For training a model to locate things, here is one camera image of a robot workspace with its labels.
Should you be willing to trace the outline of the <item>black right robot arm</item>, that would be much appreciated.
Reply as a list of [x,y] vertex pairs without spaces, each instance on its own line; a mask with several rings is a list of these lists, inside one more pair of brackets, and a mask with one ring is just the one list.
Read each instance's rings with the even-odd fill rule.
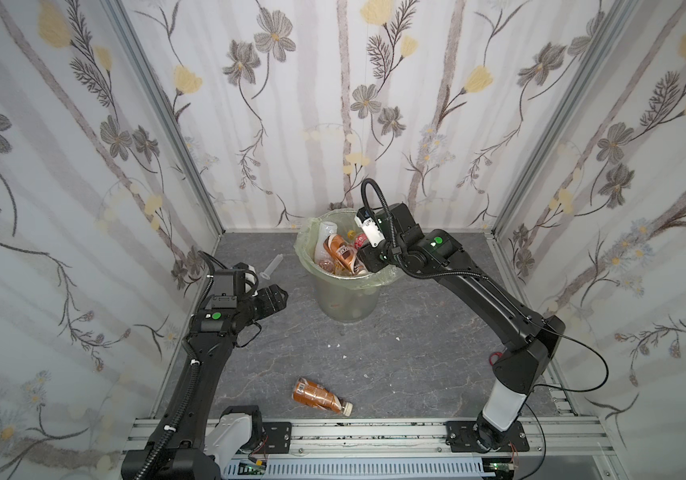
[[500,449],[536,381],[554,359],[564,322],[525,306],[487,275],[447,231],[424,233],[409,207],[388,203],[375,180],[362,182],[361,197],[363,207],[356,222],[367,243],[358,257],[367,270],[376,273],[394,266],[413,279],[436,281],[499,338],[503,352],[493,364],[496,382],[473,427],[473,442],[483,452]]

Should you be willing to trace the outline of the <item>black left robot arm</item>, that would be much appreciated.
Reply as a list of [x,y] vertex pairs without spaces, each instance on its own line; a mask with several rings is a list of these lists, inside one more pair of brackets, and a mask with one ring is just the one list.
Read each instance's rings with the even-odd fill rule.
[[213,431],[207,425],[239,335],[284,310],[289,295],[277,285],[260,286],[245,263],[228,268],[204,251],[198,255],[207,271],[182,341],[188,363],[146,445],[126,453],[124,479],[219,479],[236,453],[254,450],[265,439],[262,414],[254,405],[228,408]]

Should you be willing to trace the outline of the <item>brown bottle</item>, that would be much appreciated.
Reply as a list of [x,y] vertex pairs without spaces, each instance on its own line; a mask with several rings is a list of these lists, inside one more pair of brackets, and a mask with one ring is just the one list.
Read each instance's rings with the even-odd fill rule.
[[336,234],[334,237],[330,237],[326,248],[333,256],[334,261],[348,273],[352,275],[360,273],[360,267],[357,264],[357,250],[347,243],[341,235]]
[[350,417],[353,412],[353,404],[342,400],[322,385],[304,377],[298,379],[292,398],[303,405],[311,408],[330,411]]

